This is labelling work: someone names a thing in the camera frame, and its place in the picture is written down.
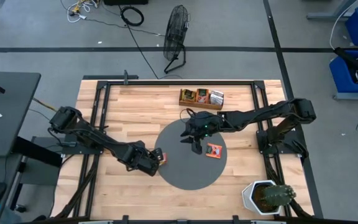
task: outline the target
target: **wooden table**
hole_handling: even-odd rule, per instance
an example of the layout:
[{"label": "wooden table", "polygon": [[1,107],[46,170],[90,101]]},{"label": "wooden table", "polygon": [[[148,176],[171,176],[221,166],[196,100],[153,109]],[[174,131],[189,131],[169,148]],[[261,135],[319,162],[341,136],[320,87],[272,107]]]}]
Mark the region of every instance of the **wooden table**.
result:
[{"label": "wooden table", "polygon": [[[76,108],[90,120],[97,80],[83,80]],[[265,80],[269,104],[285,99],[280,80]],[[106,117],[107,134],[118,141],[145,142],[154,148],[159,132],[179,119],[179,89],[208,88],[223,92],[225,110],[254,109],[251,89],[244,85],[129,85],[112,86]],[[195,111],[204,109],[192,108]],[[281,119],[274,119],[274,125]],[[138,170],[127,172],[109,151],[100,157],[96,189],[92,206],[92,220],[120,220],[129,215],[131,220],[231,220],[270,219],[248,211],[242,205],[241,191],[255,180],[265,180],[266,173],[259,154],[255,132],[250,124],[237,133],[222,133],[227,146],[226,167],[215,183],[200,190],[182,190],[168,184],[159,176],[150,177]],[[313,213],[301,161],[295,154],[280,155],[285,182],[297,194],[296,201],[308,213]],[[83,156],[74,156],[61,169],[55,193],[56,215],[69,201],[78,185]],[[85,209],[84,193],[80,214]]]}]

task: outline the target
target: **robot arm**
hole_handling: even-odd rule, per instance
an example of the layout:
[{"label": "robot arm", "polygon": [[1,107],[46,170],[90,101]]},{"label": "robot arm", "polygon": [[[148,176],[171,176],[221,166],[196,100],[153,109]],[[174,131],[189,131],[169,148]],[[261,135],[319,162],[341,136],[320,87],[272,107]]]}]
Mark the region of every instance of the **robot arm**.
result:
[{"label": "robot arm", "polygon": [[55,133],[74,134],[77,141],[91,149],[103,147],[111,152],[128,171],[139,169],[154,176],[163,159],[160,148],[148,151],[142,141],[118,142],[85,121],[80,111],[61,107],[50,120],[50,130]]},{"label": "robot arm", "polygon": [[275,105],[266,106],[252,111],[220,111],[212,114],[207,111],[195,113],[186,109],[190,119],[181,136],[189,136],[182,142],[192,144],[191,150],[202,153],[200,140],[218,132],[233,133],[242,131],[248,124],[265,121],[272,118],[285,118],[278,126],[268,129],[268,139],[280,139],[298,124],[309,124],[316,119],[311,101],[295,98],[281,101]]}]

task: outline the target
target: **round gray pad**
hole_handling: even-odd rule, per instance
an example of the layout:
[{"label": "round gray pad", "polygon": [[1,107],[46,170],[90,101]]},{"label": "round gray pad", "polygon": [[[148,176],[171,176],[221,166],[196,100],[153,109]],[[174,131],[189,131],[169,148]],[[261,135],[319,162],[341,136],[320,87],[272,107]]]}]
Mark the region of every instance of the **round gray pad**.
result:
[{"label": "round gray pad", "polygon": [[[203,153],[198,155],[191,150],[191,144],[180,142],[186,138],[180,137],[184,130],[184,122],[177,120],[165,127],[158,136],[155,147],[167,153],[167,163],[161,165],[158,171],[162,178],[175,187],[183,190],[202,189],[222,174],[227,159],[226,145],[222,136],[216,133],[202,140]],[[220,159],[205,155],[207,143],[223,147]]]}]

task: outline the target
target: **white pot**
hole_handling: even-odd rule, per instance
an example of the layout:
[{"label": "white pot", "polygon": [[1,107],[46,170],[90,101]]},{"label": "white pot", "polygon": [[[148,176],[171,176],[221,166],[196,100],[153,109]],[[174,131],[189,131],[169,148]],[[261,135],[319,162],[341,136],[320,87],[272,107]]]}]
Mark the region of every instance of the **white pot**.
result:
[{"label": "white pot", "polygon": [[266,183],[266,184],[272,184],[272,185],[276,185],[276,183],[272,180],[260,180],[260,181],[255,181],[252,184],[248,185],[248,187],[246,187],[243,191],[242,191],[242,202],[244,203],[244,207],[246,209],[249,209],[253,212],[259,213],[260,215],[276,215],[279,214],[281,212],[281,208],[282,206],[279,206],[276,211],[274,212],[261,212],[259,210],[259,208],[256,206],[255,202],[252,200],[252,193],[254,191],[255,188],[255,184],[259,184],[259,183]]}]

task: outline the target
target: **concrete floor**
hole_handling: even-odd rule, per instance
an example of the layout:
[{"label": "concrete floor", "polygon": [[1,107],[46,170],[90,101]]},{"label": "concrete floor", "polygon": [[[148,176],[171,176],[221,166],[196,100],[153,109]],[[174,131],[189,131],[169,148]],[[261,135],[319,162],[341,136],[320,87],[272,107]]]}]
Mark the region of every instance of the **concrete floor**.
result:
[{"label": "concrete floor", "polygon": [[[63,0],[66,6],[74,0]],[[270,0],[282,47],[329,47],[333,22],[308,21],[307,12],[333,10],[340,1]],[[163,34],[170,11],[183,4],[191,13],[185,45],[188,47],[273,47],[262,1],[252,0],[150,0],[138,7],[145,16],[141,29]],[[118,12],[117,7],[107,6]],[[89,19],[124,25],[103,8],[91,9]],[[142,47],[163,45],[163,38],[134,33]],[[343,22],[334,32],[333,45],[350,46]],[[67,22],[59,0],[8,0],[0,10],[0,47],[135,47],[128,30],[91,21]],[[157,75],[164,75],[167,61],[161,52],[146,52]],[[282,79],[274,52],[188,52],[187,64],[172,74],[203,79]],[[312,100],[318,119],[303,126],[311,166],[325,218],[358,220],[358,101],[334,101],[336,88],[329,70],[332,53],[285,53],[294,95]],[[126,69],[141,79],[154,78],[138,52],[0,53],[0,71],[39,72],[42,78],[35,96],[55,106],[74,106],[83,75],[120,75]],[[51,117],[39,105],[31,108]],[[48,123],[29,112],[20,135],[48,136]],[[39,188],[50,194],[53,188]],[[29,195],[35,189],[29,189]],[[34,205],[23,215],[29,221],[48,213],[52,201]]]}]

